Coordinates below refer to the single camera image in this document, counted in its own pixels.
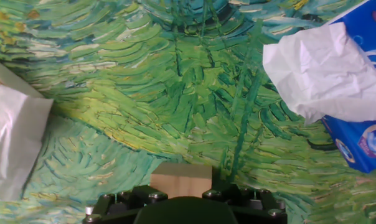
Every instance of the tissue box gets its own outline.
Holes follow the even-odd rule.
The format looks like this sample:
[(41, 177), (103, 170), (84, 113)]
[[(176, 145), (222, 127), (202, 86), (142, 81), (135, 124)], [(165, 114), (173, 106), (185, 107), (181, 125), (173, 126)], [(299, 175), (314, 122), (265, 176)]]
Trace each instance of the tissue box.
[[(329, 24), (335, 22), (344, 22), (376, 69), (376, 0), (364, 1)], [(322, 123), (351, 168), (365, 173), (376, 169), (376, 121), (353, 123), (325, 116)]]

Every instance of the crumpled tissue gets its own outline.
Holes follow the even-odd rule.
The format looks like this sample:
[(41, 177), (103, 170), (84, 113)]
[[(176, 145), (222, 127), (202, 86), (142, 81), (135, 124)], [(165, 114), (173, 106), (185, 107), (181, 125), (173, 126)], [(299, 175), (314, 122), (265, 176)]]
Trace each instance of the crumpled tissue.
[[(3, 67), (0, 72), (2, 77), (1, 74), (11, 71)], [(4, 79), (7, 84), (23, 82), (13, 75), (15, 78), (7, 76)], [(41, 94), (25, 84), (25, 87), (20, 87), (29, 95), (0, 84), (0, 200), (5, 201), (21, 197), (22, 188), (40, 152), (53, 102), (31, 96)]]
[(376, 70), (343, 22), (265, 45), (263, 66), (288, 108), (306, 124), (326, 114), (344, 121), (376, 120)]

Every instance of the beige box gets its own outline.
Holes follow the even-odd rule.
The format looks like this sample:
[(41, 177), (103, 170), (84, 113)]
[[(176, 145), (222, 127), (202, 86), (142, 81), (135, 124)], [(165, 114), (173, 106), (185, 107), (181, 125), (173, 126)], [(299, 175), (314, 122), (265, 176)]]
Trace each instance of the beige box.
[(151, 174), (150, 186), (168, 194), (169, 198), (202, 197), (212, 188), (212, 167), (163, 162)]

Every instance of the black mechanical part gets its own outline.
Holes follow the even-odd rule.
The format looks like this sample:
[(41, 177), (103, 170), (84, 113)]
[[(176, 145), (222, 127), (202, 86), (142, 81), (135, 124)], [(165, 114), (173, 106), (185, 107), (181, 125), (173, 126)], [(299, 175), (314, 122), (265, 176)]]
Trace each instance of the black mechanical part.
[(86, 208), (83, 224), (287, 224), (283, 201), (268, 190), (239, 189), (218, 183), (202, 198), (176, 197), (148, 185), (132, 191), (102, 195)]

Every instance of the white tissue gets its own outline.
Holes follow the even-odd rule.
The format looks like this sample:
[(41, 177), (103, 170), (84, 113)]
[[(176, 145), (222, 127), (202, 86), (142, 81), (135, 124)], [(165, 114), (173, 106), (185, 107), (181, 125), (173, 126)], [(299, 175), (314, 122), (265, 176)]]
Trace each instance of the white tissue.
[(52, 100), (0, 84), (0, 200), (20, 199), (41, 149)]
[(340, 22), (264, 46), (263, 65), (289, 109), (311, 124), (324, 115), (376, 120), (376, 71)]

